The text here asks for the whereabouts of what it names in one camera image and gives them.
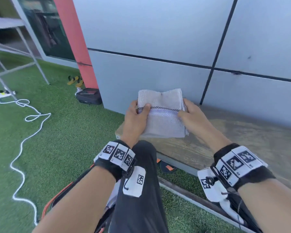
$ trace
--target left hand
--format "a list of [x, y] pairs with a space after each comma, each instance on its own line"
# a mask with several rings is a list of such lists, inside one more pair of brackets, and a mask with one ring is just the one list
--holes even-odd
[[130, 148], [137, 142], [140, 135], [146, 127], [146, 120], [150, 112], [151, 105], [146, 104], [140, 114], [136, 111], [137, 100], [133, 101], [126, 111], [124, 119], [123, 135], [121, 140], [124, 141]]

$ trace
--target gray wall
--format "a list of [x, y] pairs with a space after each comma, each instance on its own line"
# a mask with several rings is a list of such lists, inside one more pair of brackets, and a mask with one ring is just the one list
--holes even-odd
[[74, 4], [105, 108], [124, 113], [140, 89], [181, 88], [195, 103], [291, 127], [291, 0]]

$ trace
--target wrist strap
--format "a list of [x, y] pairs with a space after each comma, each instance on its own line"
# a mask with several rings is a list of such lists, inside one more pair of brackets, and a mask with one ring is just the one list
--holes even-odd
[[267, 163], [246, 147], [233, 143], [215, 153], [215, 163], [210, 168], [226, 189], [238, 190], [248, 182], [275, 178], [267, 167]]
[[136, 164], [135, 153], [121, 140], [109, 141], [101, 150], [95, 166], [107, 169], [116, 179], [129, 178]]

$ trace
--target white towel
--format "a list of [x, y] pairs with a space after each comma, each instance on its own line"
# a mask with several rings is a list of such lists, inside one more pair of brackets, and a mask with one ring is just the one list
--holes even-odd
[[151, 104], [151, 109], [142, 137], [180, 138], [189, 134], [178, 117], [179, 110], [186, 111], [181, 89], [162, 93], [140, 90], [138, 92], [138, 113], [142, 111], [146, 103]]

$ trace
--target black pants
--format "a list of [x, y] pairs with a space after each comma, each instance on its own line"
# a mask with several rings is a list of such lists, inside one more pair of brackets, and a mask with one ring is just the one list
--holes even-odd
[[142, 194], [138, 198], [124, 195], [125, 178], [122, 178], [109, 232], [168, 233], [157, 179], [156, 149], [150, 142], [139, 141], [132, 151], [137, 166], [146, 170]]

